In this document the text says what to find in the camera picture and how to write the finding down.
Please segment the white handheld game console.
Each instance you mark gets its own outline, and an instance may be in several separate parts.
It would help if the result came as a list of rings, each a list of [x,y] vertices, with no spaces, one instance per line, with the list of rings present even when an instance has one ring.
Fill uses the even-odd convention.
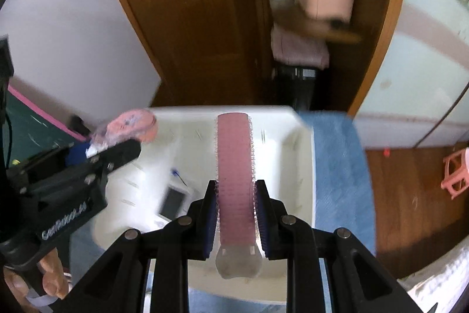
[[[193,196],[192,185],[183,179],[178,170],[172,168],[162,202],[157,210],[158,215],[167,221],[186,215]]]

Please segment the pink hair roller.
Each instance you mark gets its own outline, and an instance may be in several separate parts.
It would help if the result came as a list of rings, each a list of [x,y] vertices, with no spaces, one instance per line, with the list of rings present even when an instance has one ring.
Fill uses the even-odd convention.
[[[220,246],[215,259],[225,279],[254,278],[261,269],[254,212],[254,167],[250,118],[233,112],[217,118]]]

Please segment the pink plastic stool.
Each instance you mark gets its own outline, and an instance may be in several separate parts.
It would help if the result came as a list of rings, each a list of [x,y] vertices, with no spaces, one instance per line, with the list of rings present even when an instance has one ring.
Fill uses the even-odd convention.
[[[455,199],[468,189],[468,148],[443,159],[443,180],[440,184]]]

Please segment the pink folded cloth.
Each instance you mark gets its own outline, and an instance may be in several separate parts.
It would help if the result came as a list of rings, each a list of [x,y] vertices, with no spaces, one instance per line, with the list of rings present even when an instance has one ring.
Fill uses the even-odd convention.
[[[329,66],[329,51],[323,40],[303,37],[274,24],[271,49],[275,61],[300,67],[324,69]]]

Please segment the white quilted bedding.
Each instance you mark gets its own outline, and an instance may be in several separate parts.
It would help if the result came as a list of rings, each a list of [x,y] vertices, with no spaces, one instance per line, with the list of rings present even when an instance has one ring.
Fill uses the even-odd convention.
[[[456,246],[432,264],[398,280],[423,312],[450,312],[468,286],[468,246]]]

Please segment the black knob on chalkboard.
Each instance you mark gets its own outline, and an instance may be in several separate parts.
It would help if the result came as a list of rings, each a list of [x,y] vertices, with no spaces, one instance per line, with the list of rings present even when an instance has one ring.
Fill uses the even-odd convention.
[[[73,114],[70,116],[68,121],[68,129],[78,133],[83,137],[88,137],[90,135],[90,130],[84,125],[84,121],[78,115]]]

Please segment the green chalkboard pink frame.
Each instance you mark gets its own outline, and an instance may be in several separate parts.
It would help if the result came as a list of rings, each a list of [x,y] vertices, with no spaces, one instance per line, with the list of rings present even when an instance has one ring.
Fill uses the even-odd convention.
[[[13,87],[1,89],[1,167],[11,168],[36,154],[71,145],[84,153],[90,143]]]

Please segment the wooden corner shelf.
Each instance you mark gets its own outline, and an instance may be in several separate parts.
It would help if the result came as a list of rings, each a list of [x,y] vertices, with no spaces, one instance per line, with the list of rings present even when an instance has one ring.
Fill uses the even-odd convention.
[[[300,110],[338,110],[350,116],[360,106],[390,46],[403,0],[355,0],[348,23],[307,17],[293,1],[256,0],[261,34],[261,99]],[[327,44],[329,65],[300,85],[273,61],[273,26]]]

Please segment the brown wooden door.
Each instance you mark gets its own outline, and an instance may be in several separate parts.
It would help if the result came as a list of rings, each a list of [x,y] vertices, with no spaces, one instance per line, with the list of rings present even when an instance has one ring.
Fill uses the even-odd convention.
[[[261,102],[261,0],[119,1],[162,80],[153,105]]]

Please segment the pink round face toy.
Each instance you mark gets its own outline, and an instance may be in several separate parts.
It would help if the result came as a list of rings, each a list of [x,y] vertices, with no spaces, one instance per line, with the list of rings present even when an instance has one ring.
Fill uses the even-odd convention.
[[[86,151],[87,158],[129,139],[141,143],[151,142],[155,139],[157,130],[157,118],[150,110],[126,111],[117,118],[101,124],[93,132],[90,146]]]

